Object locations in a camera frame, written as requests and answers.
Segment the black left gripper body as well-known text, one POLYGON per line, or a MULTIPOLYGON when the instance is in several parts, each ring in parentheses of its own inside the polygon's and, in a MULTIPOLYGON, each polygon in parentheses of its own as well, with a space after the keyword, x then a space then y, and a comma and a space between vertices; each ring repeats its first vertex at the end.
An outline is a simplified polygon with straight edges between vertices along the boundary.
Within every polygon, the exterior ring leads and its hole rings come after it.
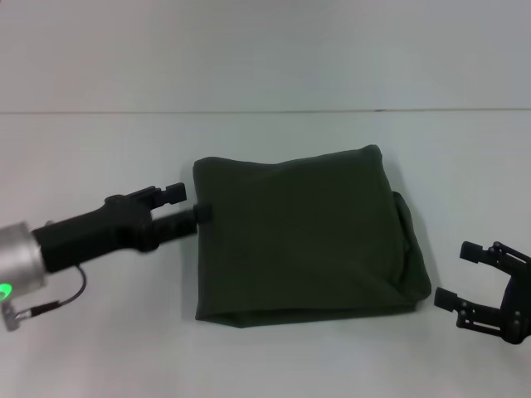
POLYGON ((121 195, 106 199, 94 211, 43 226, 32 234, 50 274, 117 250, 148 253, 158 248, 151 210, 121 195))

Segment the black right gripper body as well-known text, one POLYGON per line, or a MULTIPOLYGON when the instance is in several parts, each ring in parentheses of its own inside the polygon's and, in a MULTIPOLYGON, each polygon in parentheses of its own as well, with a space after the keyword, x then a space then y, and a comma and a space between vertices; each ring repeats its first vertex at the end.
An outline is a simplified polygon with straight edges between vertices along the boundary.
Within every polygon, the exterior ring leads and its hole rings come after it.
POLYGON ((501 337, 518 345, 530 336, 530 266, 516 269, 502 265, 499 268, 510 275, 500 305, 501 337))

